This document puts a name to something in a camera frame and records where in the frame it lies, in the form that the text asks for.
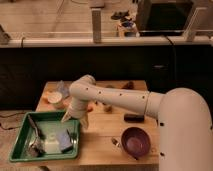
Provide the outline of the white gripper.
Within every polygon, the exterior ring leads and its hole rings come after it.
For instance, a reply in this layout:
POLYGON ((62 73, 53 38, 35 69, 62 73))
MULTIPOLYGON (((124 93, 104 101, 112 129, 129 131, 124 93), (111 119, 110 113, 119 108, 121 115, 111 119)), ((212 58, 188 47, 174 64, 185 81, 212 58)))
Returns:
POLYGON ((84 100, 79 100, 77 98, 72 98, 68 107, 68 112, 66 112, 62 119, 61 123, 68 121, 71 117, 80 119, 80 123, 84 129, 89 127, 89 121, 87 113, 88 102, 84 100))

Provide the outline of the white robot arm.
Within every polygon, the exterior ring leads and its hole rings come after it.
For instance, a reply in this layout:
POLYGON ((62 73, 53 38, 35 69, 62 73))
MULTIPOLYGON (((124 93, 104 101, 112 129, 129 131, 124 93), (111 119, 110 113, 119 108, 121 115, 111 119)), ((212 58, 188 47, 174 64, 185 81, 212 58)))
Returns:
POLYGON ((62 120, 85 118, 90 101, 121 107, 158 121, 159 171, 213 171, 213 120, 205 99, 189 88, 164 94, 104 88, 93 76, 71 83, 71 101, 62 120))

